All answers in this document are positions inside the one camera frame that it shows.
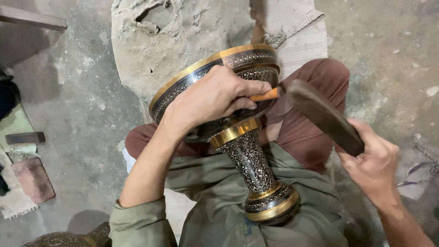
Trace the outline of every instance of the hand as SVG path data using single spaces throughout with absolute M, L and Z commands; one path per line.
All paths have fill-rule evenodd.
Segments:
M 179 94 L 167 107 L 161 123 L 183 137 L 196 126 L 228 116 L 234 111 L 255 109 L 248 97 L 271 89 L 268 82 L 244 80 L 227 66 L 216 65 Z
M 340 147 L 336 151 L 351 179 L 378 208 L 396 205 L 399 193 L 395 186 L 398 146 L 378 136 L 372 128 L 357 120 L 348 120 L 358 131 L 364 153 L 350 156 Z

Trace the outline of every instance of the engraved pattern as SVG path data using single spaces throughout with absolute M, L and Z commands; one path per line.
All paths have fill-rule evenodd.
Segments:
M 233 54 L 230 56 L 227 56 L 225 58 L 213 61 L 209 63 L 208 65 L 205 65 L 193 73 L 185 76 L 178 82 L 176 82 L 172 87 L 170 87 L 157 101 L 155 106 L 152 109 L 152 118 L 159 122 L 163 114 L 165 113 L 166 108 L 168 105 L 174 100 L 174 98 L 179 95 L 182 91 L 184 91 L 186 88 L 188 88 L 190 85 L 192 85 L 194 82 L 205 76 L 210 69 L 215 65 L 227 65 L 231 67 L 233 70 L 236 70 L 238 68 L 241 68 L 243 66 L 255 64 L 255 63 L 271 63 L 271 64 L 277 64 L 277 56 L 276 53 L 270 50 L 249 50 L 244 51 L 241 53 Z M 272 87 L 277 86 L 277 70 L 271 67 L 262 67 L 257 68 L 256 72 L 254 73 L 255 69 L 245 70 L 241 73 L 238 73 L 238 76 L 247 80 L 264 80 L 260 78 L 261 76 L 264 76 L 264 73 L 267 73 L 265 75 L 266 79 L 264 81 L 271 82 Z
M 248 213 L 256 213 L 273 208 L 283 202 L 285 199 L 289 198 L 294 191 L 295 190 L 293 187 L 284 184 L 276 192 L 267 197 L 254 201 L 247 200 L 245 204 L 245 211 Z
M 255 50 L 244 51 L 223 58 L 224 63 L 231 68 L 234 68 L 237 65 L 241 66 L 242 64 L 249 62 L 253 63 L 260 60 L 267 63 L 277 64 L 276 53 L 270 50 L 257 50 L 256 52 Z
M 202 76 L 204 73 L 207 73 L 207 72 L 208 72 L 208 70 L 200 72 L 200 73 L 196 74 L 196 77 Z M 272 68 L 272 67 L 261 67 L 261 68 L 244 70 L 242 72 L 239 72 L 237 74 L 237 76 L 240 78 L 246 79 L 246 80 L 267 81 L 267 82 L 271 83 L 272 87 L 278 86 L 277 70 L 275 68 Z M 174 99 L 175 96 L 177 96 L 180 92 L 184 91 L 189 85 L 190 84 L 188 82 L 186 82 L 186 83 L 180 85 L 179 87 L 176 87 L 175 89 L 173 89 L 173 91 L 175 91 L 175 93 L 173 92 L 172 94 L 167 94 L 167 98 L 164 101 L 158 101 L 156 104 L 159 104 L 159 108 L 161 110 L 155 111 L 154 119 L 161 119 L 162 115 L 165 113 L 165 109 L 168 106 L 168 104 L 170 102 L 172 102 L 172 100 Z M 271 101 L 271 100 L 257 102 L 256 104 L 257 104 L 258 108 L 256 110 L 241 109 L 238 112 L 236 112 L 235 114 L 237 116 L 240 116 L 241 118 L 260 116 L 260 115 L 264 114 L 265 110 L 270 108 L 272 103 L 273 103 L 273 101 Z M 203 124 L 204 128 L 202 128 L 202 129 L 204 131 L 201 131 L 200 129 L 192 130 L 186 136 L 185 141 L 187 141 L 187 142 L 204 142 L 204 141 L 208 140 L 210 137 L 212 137 L 213 135 L 215 135 L 218 132 L 220 132 L 221 130 L 223 130 L 222 128 L 225 125 L 225 123 L 227 123 L 228 119 L 233 117 L 235 114 L 232 114 L 232 116 L 230 116 L 230 117 L 222 118 L 219 120 L 215 120 L 215 121 Z
M 258 222 L 255 222 L 252 220 L 249 220 L 249 221 L 251 221 L 257 225 L 277 225 L 280 223 L 284 223 L 288 219 L 291 219 L 291 217 L 298 212 L 299 203 L 300 203 L 300 199 L 298 199 L 297 202 L 291 208 L 285 210 L 282 214 L 280 214 L 274 218 L 270 218 L 268 220 L 258 221 Z
M 259 130 L 249 131 L 217 148 L 233 161 L 251 194 L 265 192 L 275 184 L 259 145 Z

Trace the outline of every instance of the sleeve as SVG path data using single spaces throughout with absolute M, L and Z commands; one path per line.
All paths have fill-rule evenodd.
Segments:
M 113 247 L 177 247 L 166 219 L 165 197 L 135 207 L 123 208 L 119 202 L 110 216 Z

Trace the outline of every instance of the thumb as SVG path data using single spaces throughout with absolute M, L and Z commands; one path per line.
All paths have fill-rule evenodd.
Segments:
M 251 101 L 251 99 L 247 97 L 238 97 L 230 103 L 230 105 L 228 106 L 222 117 L 228 116 L 233 112 L 235 112 L 236 110 L 244 109 L 244 108 L 254 110 L 256 109 L 256 103 Z
M 347 171 L 351 171 L 357 165 L 357 159 L 344 151 L 339 145 L 335 145 L 335 151 L 337 152 L 343 167 Z

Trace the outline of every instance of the knee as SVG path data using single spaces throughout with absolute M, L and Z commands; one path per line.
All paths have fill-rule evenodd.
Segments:
M 323 70 L 326 76 L 340 78 L 343 81 L 348 81 L 350 76 L 349 69 L 339 60 L 333 58 L 323 58 L 319 67 Z
M 156 129 L 156 123 L 142 124 L 132 129 L 125 138 L 125 148 L 128 153 L 137 159 L 151 140 Z

